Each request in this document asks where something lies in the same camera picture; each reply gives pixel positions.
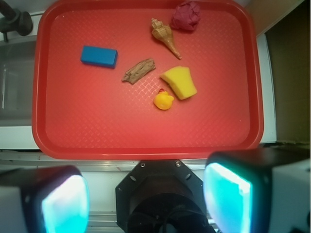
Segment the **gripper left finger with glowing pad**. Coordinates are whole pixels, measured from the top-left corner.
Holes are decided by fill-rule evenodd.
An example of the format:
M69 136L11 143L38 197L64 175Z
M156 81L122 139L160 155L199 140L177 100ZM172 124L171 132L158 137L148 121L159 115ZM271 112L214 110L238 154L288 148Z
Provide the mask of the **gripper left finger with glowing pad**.
M0 172L2 233L84 233L89 189L75 166Z

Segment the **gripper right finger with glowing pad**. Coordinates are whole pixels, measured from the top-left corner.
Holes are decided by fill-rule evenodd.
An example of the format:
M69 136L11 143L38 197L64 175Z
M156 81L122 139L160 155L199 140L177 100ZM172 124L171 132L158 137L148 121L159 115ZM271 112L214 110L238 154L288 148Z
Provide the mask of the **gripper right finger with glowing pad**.
M308 233L311 152L297 147L215 152L206 162L203 193L222 233Z

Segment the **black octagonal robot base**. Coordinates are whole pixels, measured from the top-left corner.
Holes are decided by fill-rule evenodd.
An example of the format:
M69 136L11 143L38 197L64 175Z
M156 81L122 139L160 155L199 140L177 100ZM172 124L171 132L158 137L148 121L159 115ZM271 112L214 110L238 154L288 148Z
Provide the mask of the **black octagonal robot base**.
M115 188L125 233L213 233L203 182L180 160L140 161Z

